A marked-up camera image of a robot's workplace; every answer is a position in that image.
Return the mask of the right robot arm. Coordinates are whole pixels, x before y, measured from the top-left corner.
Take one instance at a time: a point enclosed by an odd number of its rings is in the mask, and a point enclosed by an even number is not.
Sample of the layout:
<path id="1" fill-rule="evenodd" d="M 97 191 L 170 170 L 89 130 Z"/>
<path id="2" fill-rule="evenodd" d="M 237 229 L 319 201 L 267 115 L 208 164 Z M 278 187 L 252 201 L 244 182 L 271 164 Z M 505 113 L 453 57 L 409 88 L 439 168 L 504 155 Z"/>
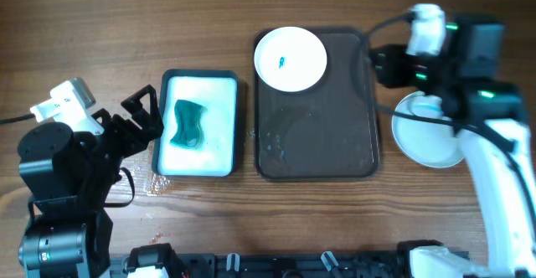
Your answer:
<path id="1" fill-rule="evenodd" d="M 441 101 L 438 124 L 449 126 L 469 167 L 480 204 L 488 262 L 477 265 L 432 240 L 400 248 L 410 277 L 532 277 L 535 274 L 535 175 L 523 96 L 496 80 L 503 24 L 485 13 L 447 21 L 432 5 L 401 15 L 406 45 L 372 48 L 364 40 L 378 82 L 413 86 Z"/>

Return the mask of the green sponge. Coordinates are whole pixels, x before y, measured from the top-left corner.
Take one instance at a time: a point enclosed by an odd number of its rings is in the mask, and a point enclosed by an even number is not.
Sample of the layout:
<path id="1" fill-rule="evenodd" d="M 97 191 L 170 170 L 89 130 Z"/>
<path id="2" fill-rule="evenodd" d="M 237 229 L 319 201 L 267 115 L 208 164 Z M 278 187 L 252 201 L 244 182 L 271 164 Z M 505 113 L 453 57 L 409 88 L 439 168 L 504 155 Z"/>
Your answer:
<path id="1" fill-rule="evenodd" d="M 177 130 L 170 140 L 175 147 L 195 149 L 202 139 L 200 119 L 205 107 L 190 100 L 177 100 L 174 115 Z"/>

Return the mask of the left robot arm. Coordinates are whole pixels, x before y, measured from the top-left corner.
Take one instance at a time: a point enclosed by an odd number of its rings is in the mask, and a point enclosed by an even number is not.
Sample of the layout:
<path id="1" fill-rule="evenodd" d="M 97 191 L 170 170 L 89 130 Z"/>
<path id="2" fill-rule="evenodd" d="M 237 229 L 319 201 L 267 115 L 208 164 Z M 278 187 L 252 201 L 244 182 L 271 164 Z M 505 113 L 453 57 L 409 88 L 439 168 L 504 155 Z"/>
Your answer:
<path id="1" fill-rule="evenodd" d="M 49 122 L 18 144 L 19 174 L 32 195 L 18 260 L 28 277 L 100 277 L 110 265 L 113 223 L 106 197 L 131 173 L 121 163 L 147 149 L 163 132 L 157 94 L 147 85 L 126 98 L 125 120 L 101 109 L 94 135 Z"/>

